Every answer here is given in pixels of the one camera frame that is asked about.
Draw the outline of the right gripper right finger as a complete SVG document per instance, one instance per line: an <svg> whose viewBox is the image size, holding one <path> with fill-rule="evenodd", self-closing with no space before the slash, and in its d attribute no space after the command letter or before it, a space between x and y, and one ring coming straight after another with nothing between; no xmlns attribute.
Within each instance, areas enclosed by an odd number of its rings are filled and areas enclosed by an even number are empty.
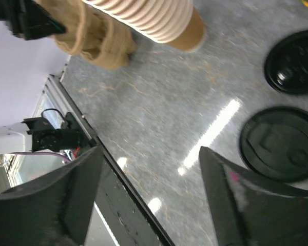
<svg viewBox="0 0 308 246"><path fill-rule="evenodd" d="M218 245L308 245L308 190L267 179L201 147Z"/></svg>

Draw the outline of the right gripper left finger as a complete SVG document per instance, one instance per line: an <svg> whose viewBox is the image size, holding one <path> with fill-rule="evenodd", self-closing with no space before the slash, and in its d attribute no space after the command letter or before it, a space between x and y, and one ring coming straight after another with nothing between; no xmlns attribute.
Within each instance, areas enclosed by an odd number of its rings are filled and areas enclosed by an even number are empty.
<svg viewBox="0 0 308 246"><path fill-rule="evenodd" d="M84 245L103 151L0 193L0 245Z"/></svg>

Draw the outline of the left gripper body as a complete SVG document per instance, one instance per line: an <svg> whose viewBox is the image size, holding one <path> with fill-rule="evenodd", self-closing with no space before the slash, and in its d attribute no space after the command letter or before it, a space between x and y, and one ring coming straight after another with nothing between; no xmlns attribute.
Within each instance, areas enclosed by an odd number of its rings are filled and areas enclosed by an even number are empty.
<svg viewBox="0 0 308 246"><path fill-rule="evenodd" d="M0 21L15 37L24 40L37 40L66 32L66 27L35 1L0 0Z"/></svg>

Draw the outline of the cardboard cup carrier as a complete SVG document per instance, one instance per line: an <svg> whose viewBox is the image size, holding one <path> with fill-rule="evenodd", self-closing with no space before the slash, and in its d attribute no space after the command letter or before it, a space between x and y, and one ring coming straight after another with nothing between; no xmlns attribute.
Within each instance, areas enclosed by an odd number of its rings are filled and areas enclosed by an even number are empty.
<svg viewBox="0 0 308 246"><path fill-rule="evenodd" d="M37 3L66 27L66 33L51 36L64 52L81 55L89 63L108 70L129 64L129 55L137 45L127 25L83 1Z"/></svg>

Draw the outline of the black plastic cup lid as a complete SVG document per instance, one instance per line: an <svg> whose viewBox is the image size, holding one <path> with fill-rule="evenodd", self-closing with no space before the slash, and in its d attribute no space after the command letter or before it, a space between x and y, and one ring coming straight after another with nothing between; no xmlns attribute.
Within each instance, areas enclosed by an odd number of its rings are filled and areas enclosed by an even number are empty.
<svg viewBox="0 0 308 246"><path fill-rule="evenodd" d="M277 106L252 115L242 126L239 153L250 170L266 178L308 179L308 111Z"/></svg>

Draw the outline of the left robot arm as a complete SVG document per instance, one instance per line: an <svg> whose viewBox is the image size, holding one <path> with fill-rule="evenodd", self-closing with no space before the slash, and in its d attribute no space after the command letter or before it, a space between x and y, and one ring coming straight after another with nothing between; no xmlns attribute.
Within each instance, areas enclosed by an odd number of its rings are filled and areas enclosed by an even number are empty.
<svg viewBox="0 0 308 246"><path fill-rule="evenodd" d="M35 1L0 1L0 21L5 22L14 36L24 40L67 33L67 25ZM61 150L94 147L95 142L70 112L63 120L65 123L59 129L43 116L0 127L0 154L42 154L44 150L54 154Z"/></svg>

